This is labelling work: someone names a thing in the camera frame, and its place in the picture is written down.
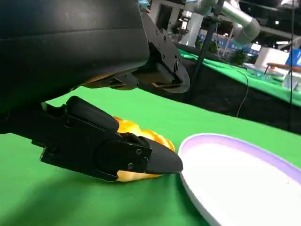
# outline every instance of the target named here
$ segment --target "metal pole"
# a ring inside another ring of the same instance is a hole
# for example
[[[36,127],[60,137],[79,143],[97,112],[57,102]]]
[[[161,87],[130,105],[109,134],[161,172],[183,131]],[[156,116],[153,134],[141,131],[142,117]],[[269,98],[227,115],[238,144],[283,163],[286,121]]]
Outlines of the metal pole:
[[[190,81],[191,81],[190,91],[187,92],[187,95],[184,98],[184,101],[186,103],[188,103],[192,99],[192,97],[194,95],[194,90],[196,89],[196,87],[198,86],[198,83],[200,81],[201,68],[202,68],[202,65],[203,65],[203,61],[204,61],[206,52],[208,51],[209,46],[212,42],[212,37],[213,37],[213,34],[215,33],[216,26],[217,26],[217,23],[218,23],[218,16],[222,13],[222,7],[223,7],[223,4],[224,4],[224,1],[225,0],[218,0],[217,5],[214,8],[214,16],[212,18],[211,24],[209,26],[209,29],[208,29],[208,32],[207,32],[207,35],[206,35],[206,38],[204,40],[203,47],[202,47],[201,52],[198,56],[197,66],[195,68],[194,74],[193,74],[192,78],[190,79]]]

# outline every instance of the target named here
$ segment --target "ceiling light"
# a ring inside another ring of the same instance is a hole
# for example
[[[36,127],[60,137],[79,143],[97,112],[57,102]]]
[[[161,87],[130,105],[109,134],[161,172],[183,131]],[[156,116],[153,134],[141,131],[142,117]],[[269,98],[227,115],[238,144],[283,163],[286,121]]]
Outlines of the ceiling light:
[[[288,41],[276,41],[277,45],[287,45]]]

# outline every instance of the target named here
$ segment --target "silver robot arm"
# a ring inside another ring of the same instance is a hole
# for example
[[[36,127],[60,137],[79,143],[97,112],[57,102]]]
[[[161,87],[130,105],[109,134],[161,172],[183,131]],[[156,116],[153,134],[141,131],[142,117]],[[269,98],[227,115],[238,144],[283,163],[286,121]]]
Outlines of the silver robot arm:
[[[185,10],[207,15],[218,0],[186,0]],[[233,22],[233,39],[241,45],[250,44],[259,34],[258,21],[240,10],[238,0],[225,0],[222,13]]]

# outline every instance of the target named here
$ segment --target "black cable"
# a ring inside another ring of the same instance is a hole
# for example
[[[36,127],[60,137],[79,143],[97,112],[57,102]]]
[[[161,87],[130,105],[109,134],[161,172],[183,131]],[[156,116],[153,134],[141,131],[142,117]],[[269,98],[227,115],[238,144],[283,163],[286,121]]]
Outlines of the black cable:
[[[292,128],[292,107],[293,107],[293,33],[294,33],[294,16],[295,16],[295,7],[294,0],[292,1],[292,40],[291,40],[291,95],[290,95],[290,107],[288,114],[288,131],[291,131]]]

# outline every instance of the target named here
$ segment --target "cable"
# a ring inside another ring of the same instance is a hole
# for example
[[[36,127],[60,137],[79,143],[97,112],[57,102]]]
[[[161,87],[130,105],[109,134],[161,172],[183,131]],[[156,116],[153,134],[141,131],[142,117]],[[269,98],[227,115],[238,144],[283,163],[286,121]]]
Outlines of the cable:
[[[290,95],[290,108],[288,115],[288,131],[292,128],[292,107],[293,107],[293,33],[294,33],[294,18],[295,18],[295,7],[294,0],[292,1],[292,41],[291,41],[291,95]]]
[[[216,48],[217,48],[217,56],[218,56],[219,60],[221,60],[222,62],[228,64],[232,69],[234,69],[234,70],[237,71],[238,73],[242,74],[242,75],[246,78],[246,85],[247,85],[247,87],[246,87],[246,94],[245,94],[245,97],[244,97],[243,101],[241,102],[241,104],[240,104],[240,106],[239,106],[239,108],[238,108],[238,111],[237,111],[237,114],[236,114],[236,117],[238,118],[238,117],[239,117],[240,110],[241,110],[243,104],[245,103],[246,98],[247,98],[248,93],[249,93],[249,79],[248,79],[248,77],[247,77],[245,74],[243,74],[242,72],[240,72],[239,70],[237,70],[234,66],[232,66],[229,62],[227,62],[227,61],[225,61],[225,60],[223,60],[223,59],[221,58],[219,46],[218,46],[218,43],[217,43],[217,28],[218,28],[218,23],[216,23],[216,29],[215,29],[215,35],[216,35],[216,37],[215,37],[215,44],[216,44]]]

